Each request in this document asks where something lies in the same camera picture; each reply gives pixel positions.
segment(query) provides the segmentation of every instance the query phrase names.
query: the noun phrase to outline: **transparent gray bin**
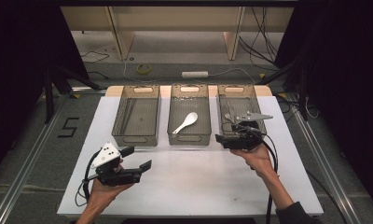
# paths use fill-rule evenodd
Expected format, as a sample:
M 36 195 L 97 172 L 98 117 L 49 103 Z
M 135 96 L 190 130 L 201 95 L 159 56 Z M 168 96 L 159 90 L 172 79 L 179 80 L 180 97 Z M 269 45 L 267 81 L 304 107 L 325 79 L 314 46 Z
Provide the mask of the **transparent gray bin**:
M 220 131 L 224 137 L 236 135 L 232 132 L 232 121 L 225 117 L 225 114 L 233 116 L 243 116 L 247 112 L 261 114 L 259 104 L 256 99 L 256 90 L 254 85 L 218 85 L 218 118 Z M 257 121 L 257 128 L 266 134 L 266 127 L 263 120 Z
M 155 147 L 159 133 L 158 85 L 125 86 L 112 135 L 120 147 Z
M 191 112 L 198 114 L 196 122 L 174 134 Z M 211 132 L 208 86 L 172 85 L 167 129 L 170 145 L 208 146 Z

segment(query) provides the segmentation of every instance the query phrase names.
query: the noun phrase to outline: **white power strip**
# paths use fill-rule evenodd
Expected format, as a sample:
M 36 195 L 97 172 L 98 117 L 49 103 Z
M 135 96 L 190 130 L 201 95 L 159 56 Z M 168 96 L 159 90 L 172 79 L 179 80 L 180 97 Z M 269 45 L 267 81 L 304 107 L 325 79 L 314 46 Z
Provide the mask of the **white power strip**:
M 209 72 L 201 71 L 201 72 L 183 72 L 183 78 L 197 78 L 197 77 L 208 77 Z

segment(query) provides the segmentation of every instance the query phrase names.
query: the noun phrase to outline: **tape roll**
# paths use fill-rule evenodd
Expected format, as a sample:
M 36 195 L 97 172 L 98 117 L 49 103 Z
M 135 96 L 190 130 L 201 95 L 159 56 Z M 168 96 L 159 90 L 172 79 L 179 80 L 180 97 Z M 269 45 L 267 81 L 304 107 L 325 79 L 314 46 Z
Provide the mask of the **tape roll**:
M 140 75 L 146 75 L 146 74 L 150 73 L 151 71 L 152 71 L 152 67 L 149 64 L 140 64 L 140 65 L 137 66 L 137 73 L 140 74 Z

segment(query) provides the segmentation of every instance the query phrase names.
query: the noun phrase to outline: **white spoon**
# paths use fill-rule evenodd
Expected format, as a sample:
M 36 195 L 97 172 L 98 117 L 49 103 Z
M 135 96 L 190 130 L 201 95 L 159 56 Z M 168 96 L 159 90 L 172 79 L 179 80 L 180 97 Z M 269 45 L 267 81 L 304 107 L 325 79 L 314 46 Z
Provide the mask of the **white spoon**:
M 186 119 L 184 120 L 184 122 L 173 133 L 179 133 L 181 131 L 181 129 L 185 128 L 188 125 L 191 125 L 191 124 L 195 123 L 195 121 L 197 119 L 198 119 L 198 114 L 197 113 L 195 113 L 195 112 L 189 113 L 186 116 Z

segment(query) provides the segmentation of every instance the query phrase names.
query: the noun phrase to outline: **white table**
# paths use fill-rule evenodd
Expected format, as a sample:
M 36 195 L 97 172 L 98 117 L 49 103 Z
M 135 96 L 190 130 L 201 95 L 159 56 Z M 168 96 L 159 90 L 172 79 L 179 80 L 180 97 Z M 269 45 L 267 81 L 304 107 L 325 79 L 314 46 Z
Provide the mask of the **white table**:
M 90 125 L 76 168 L 64 193 L 58 214 L 79 216 L 75 195 L 94 152 L 106 142 L 117 145 L 111 131 L 119 97 L 103 97 Z M 305 211 L 320 216 L 323 209 L 312 188 L 302 161 L 283 119 L 275 97 L 258 97 L 268 135 L 276 145 L 279 175 L 291 197 Z M 212 135 L 208 147 L 170 146 L 167 136 L 170 98 L 161 98 L 159 143 L 157 147 L 137 147 L 124 158 L 125 168 L 135 168 L 152 160 L 139 184 L 122 192 L 102 215 L 127 217 L 253 217 L 266 214 L 269 192 L 263 181 L 240 157 L 232 155 L 215 141 L 219 133 L 215 96 L 210 97 Z M 79 203 L 85 200 L 78 197 Z

